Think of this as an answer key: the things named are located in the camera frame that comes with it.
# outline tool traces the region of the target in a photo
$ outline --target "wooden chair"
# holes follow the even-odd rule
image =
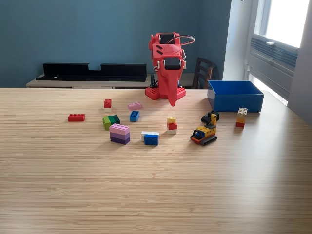
[[[210,81],[213,77],[214,79],[218,79],[216,74],[214,74],[214,70],[216,69],[216,65],[205,59],[205,58],[197,58],[196,68],[194,72],[194,79],[192,89],[198,89],[198,82],[200,85],[200,89],[208,89],[208,81]]]

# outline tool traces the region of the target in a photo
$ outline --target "dark green lego brick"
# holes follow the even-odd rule
[[[112,117],[114,117],[116,124],[120,124],[120,119],[118,118],[118,116],[112,116]]]
[[[113,125],[114,123],[116,123],[116,120],[113,116],[108,116],[109,121],[111,122],[111,125]]]

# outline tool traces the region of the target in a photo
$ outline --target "blue plastic bin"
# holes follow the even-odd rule
[[[240,107],[248,112],[260,112],[264,94],[250,81],[209,81],[208,100],[213,110],[219,112],[237,112]]]

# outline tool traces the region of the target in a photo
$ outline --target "window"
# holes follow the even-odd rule
[[[309,0],[259,0],[254,33],[299,48]]]
[[[309,0],[253,1],[245,80],[252,74],[288,100],[309,3]]]

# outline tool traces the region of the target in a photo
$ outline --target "pink lego brick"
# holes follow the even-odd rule
[[[121,135],[127,135],[130,132],[130,128],[125,125],[120,125],[120,124],[113,124],[112,126],[109,127],[109,131],[111,133],[117,133]]]
[[[136,102],[136,103],[130,103],[128,105],[128,109],[130,111],[133,111],[133,110],[139,110],[139,109],[142,109],[143,108],[143,105],[141,102]]]

